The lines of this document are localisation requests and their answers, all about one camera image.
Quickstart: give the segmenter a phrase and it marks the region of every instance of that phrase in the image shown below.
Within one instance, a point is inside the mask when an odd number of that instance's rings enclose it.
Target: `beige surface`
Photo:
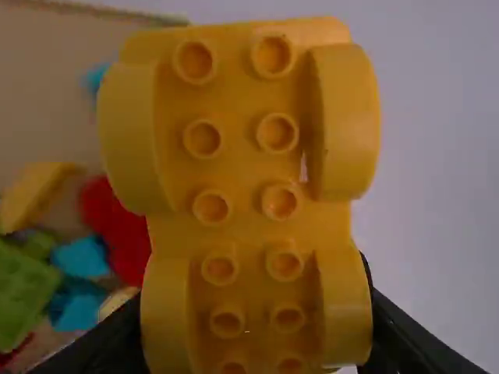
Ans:
[[[133,31],[157,22],[109,10],[0,0],[0,192],[30,161],[76,161],[91,174],[101,171],[93,103],[81,77],[113,58]],[[76,214],[81,182],[66,186],[44,224],[68,236],[83,233]]]

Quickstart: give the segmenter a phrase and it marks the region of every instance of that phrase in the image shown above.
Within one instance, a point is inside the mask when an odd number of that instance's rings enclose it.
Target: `white wall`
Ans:
[[[331,14],[350,25],[384,109],[377,177],[354,217],[375,285],[499,372],[497,0],[102,1],[195,23]]]

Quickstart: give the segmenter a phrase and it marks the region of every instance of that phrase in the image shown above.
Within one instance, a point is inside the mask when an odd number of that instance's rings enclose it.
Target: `green lego brick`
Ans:
[[[1,353],[9,353],[26,338],[61,279],[54,267],[0,239]]]
[[[53,234],[42,230],[32,230],[22,247],[22,251],[34,259],[48,259],[56,245],[57,239]]]

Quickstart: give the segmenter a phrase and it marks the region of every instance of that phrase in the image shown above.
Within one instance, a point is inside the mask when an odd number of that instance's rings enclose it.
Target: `blue toy block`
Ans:
[[[111,63],[100,64],[92,68],[84,77],[84,84],[95,98],[97,97],[97,92],[101,87],[102,80],[105,73],[108,71]]]
[[[85,280],[68,279],[54,296],[48,315],[57,332],[89,330],[98,323],[106,292]]]
[[[103,277],[111,274],[105,247],[97,236],[76,240],[52,251],[51,262],[72,277]]]

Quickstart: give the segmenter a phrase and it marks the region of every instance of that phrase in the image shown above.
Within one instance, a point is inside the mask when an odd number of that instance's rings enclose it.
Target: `red toy block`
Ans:
[[[110,267],[125,283],[142,287],[150,255],[145,217],[126,210],[105,176],[90,180],[80,192],[80,214],[105,241]]]

